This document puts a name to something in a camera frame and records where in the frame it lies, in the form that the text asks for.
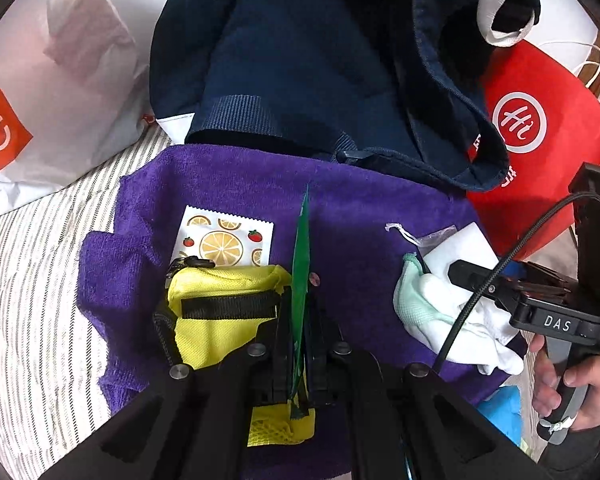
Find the person's right hand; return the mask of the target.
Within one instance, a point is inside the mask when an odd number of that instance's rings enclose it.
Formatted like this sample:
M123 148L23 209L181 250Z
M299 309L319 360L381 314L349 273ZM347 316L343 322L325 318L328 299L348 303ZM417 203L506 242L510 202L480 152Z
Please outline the person's right hand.
M545 339L542 335L534 335L529 344L529 351L535 353L532 406L542 417L548 417L558 408L562 397L557 392L558 374L544 346ZM562 379L568 387L588 386L588 394L570 430L578 432L599 427L600 356L590 356L583 362L568 368L562 374Z

